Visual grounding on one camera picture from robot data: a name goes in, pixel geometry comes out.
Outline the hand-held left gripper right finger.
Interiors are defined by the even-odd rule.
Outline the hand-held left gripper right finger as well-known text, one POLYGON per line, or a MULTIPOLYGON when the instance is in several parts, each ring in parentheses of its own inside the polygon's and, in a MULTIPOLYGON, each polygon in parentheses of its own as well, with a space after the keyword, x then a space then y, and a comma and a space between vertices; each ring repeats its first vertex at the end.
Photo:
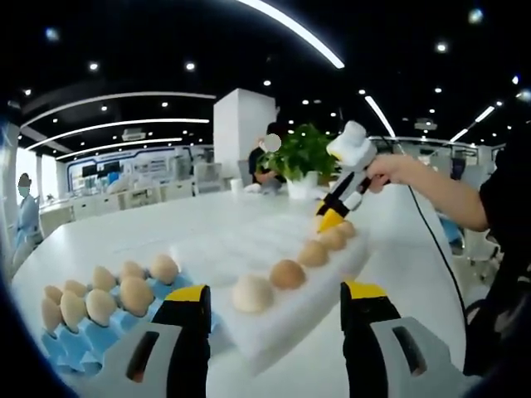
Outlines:
POLYGON ((436 334, 401 317, 376 284, 343 281, 340 298, 351 397, 464 397, 477 384, 436 334))

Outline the person's right hand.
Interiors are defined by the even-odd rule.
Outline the person's right hand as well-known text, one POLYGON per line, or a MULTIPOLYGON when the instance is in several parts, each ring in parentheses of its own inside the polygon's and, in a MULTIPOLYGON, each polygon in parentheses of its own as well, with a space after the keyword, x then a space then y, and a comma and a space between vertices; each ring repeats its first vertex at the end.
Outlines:
POLYGON ((408 184, 412 180, 416 167, 417 161, 407 155, 377 155, 367 168, 367 177, 371 182, 369 190, 372 193, 378 193, 388 183, 408 184))

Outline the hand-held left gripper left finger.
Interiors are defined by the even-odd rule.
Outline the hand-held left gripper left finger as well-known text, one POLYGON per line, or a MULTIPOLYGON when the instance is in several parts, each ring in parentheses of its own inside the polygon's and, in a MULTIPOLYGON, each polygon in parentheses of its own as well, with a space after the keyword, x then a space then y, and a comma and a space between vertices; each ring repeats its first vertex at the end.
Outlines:
POLYGON ((173 291, 105 353, 97 396, 204 397, 210 333, 210 288, 173 291))

